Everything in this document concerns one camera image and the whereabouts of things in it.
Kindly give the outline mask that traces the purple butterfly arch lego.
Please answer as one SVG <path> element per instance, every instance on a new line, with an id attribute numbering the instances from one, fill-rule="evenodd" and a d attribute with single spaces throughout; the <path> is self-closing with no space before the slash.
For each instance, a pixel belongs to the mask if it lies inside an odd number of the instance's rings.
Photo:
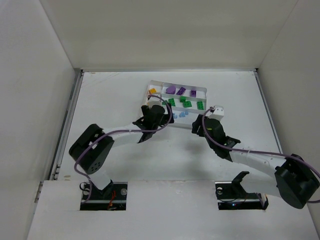
<path id="1" fill-rule="evenodd" d="M 190 91 L 190 97 L 196 98 L 197 97 L 197 91 L 196 90 L 191 90 Z"/>

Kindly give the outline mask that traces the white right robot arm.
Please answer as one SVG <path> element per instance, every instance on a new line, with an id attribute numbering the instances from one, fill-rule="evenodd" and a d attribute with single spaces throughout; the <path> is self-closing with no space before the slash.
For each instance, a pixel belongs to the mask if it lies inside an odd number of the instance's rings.
<path id="1" fill-rule="evenodd" d="M 320 174 L 299 155 L 249 149 L 240 140 L 227 136 L 217 119 L 200 114 L 192 123 L 191 132 L 204 137 L 219 158 L 249 166 L 272 179 L 270 183 L 259 183 L 249 179 L 248 171 L 242 171 L 231 182 L 235 193 L 273 195 L 302 209 L 320 187 Z"/>

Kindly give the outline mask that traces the yellow lego brick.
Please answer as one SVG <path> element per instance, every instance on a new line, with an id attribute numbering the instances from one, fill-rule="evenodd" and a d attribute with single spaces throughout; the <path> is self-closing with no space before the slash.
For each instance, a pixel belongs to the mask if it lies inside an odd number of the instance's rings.
<path id="1" fill-rule="evenodd" d="M 150 95 L 155 95 L 157 93 L 157 90 L 155 88 L 151 88 L 148 90 Z"/>

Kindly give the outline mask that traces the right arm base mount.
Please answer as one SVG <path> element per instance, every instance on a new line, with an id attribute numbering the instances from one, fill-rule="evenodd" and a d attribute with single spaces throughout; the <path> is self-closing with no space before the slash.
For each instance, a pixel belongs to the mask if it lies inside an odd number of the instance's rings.
<path id="1" fill-rule="evenodd" d="M 246 192 L 241 186 L 243 178 L 248 174 L 248 171 L 242 171 L 232 181 L 215 182 L 215 195 L 219 210 L 265 211 L 268 208 L 269 200 L 266 196 L 263 196 L 261 193 L 257 192 Z"/>

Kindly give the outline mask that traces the purple round lego piece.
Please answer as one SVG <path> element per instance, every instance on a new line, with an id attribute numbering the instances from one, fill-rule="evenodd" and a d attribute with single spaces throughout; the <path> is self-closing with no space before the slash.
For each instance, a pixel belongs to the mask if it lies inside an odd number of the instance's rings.
<path id="1" fill-rule="evenodd" d="M 169 95 L 174 95 L 176 93 L 176 87 L 174 85 L 169 86 L 166 90 L 165 90 L 166 94 Z"/>

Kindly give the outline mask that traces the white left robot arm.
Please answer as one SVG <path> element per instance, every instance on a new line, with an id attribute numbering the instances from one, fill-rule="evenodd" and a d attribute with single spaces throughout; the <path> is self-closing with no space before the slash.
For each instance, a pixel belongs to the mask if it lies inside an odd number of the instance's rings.
<path id="1" fill-rule="evenodd" d="M 68 151 L 75 161 L 74 170 L 88 178 L 92 187 L 101 193 L 107 191 L 112 184 L 108 174 L 101 170 L 112 148 L 144 143 L 174 122 L 170 105 L 167 110 L 160 105 L 143 105 L 141 109 L 142 117 L 124 127 L 104 132 L 95 123 L 89 125 Z"/>

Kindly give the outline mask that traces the purple square lego brick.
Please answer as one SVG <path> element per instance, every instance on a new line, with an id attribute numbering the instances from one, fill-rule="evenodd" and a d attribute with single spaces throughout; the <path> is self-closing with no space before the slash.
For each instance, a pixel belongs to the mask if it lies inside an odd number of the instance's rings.
<path id="1" fill-rule="evenodd" d="M 184 87 L 180 87 L 180 89 L 176 92 L 176 95 L 183 96 L 186 92 L 186 89 Z"/>

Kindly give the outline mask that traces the green long lego brick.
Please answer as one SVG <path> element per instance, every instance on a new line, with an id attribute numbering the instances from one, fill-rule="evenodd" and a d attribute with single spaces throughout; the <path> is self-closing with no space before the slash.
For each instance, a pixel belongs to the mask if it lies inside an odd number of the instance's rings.
<path id="1" fill-rule="evenodd" d="M 198 101 L 196 105 L 198 110 L 204 110 L 204 104 L 202 101 Z"/>

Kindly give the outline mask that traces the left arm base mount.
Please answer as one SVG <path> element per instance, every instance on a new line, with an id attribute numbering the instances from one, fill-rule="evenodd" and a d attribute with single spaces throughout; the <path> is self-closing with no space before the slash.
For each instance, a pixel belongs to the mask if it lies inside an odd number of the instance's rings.
<path id="1" fill-rule="evenodd" d="M 127 208 L 127 182 L 111 182 L 104 190 L 93 185 L 91 195 L 89 182 L 80 183 L 79 188 L 81 211 L 125 211 Z"/>

